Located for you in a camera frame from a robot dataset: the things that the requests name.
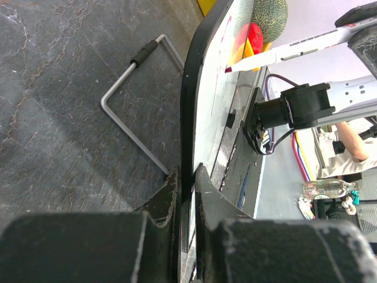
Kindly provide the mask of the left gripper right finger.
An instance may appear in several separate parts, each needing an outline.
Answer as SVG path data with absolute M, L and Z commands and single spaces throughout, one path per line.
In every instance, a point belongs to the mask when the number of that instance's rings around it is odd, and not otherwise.
M 195 174 L 201 282 L 375 282 L 376 258 L 347 221 L 256 221 Z

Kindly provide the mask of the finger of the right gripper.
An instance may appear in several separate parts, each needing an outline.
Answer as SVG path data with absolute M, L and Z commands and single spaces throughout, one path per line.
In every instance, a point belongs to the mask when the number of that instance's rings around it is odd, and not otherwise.
M 348 48 L 361 60 L 376 78 L 377 60 L 376 28 L 363 28 L 348 41 Z
M 341 27 L 347 24 L 363 21 L 377 14 L 377 2 L 371 2 L 352 8 L 335 21 L 335 27 Z

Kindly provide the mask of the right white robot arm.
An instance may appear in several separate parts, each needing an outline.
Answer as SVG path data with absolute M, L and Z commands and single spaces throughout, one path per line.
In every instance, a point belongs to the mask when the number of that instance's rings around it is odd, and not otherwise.
M 335 26 L 329 32 L 266 52 L 262 64 L 287 61 L 345 43 L 370 75 L 317 85 L 303 84 L 283 91 L 279 98 L 255 102 L 248 115 L 254 129 L 282 124 L 288 124 L 291 129 L 307 129 L 332 115 L 345 119 L 354 105 L 376 99 L 376 3 L 351 9 L 335 22 Z

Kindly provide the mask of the white whiteboard black frame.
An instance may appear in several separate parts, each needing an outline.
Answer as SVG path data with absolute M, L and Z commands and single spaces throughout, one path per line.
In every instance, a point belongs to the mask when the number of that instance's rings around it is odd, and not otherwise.
M 239 73 L 226 68 L 243 58 L 254 1 L 216 1 L 192 37 L 180 91 L 181 243 L 190 244 L 191 196 L 199 164 L 213 170 Z

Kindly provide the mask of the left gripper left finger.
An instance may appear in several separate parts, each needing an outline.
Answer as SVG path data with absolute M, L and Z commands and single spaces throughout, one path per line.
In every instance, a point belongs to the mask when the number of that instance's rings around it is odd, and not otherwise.
M 180 170 L 132 212 L 21 216 L 1 235 L 2 282 L 179 282 Z

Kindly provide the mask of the magenta whiteboard marker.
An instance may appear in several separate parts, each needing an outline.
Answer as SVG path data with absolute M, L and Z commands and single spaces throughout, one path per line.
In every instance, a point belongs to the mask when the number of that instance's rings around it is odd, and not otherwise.
M 360 31 L 362 28 L 370 27 L 373 24 L 376 24 L 376 16 L 346 24 L 322 34 L 314 35 L 290 44 L 281 45 L 266 52 L 261 52 L 251 57 L 244 58 L 239 62 L 228 66 L 225 69 L 225 72 L 233 73 L 238 71 L 254 70 L 255 68 L 282 61 L 288 61 L 297 57 L 334 47 L 348 42 L 355 33 Z

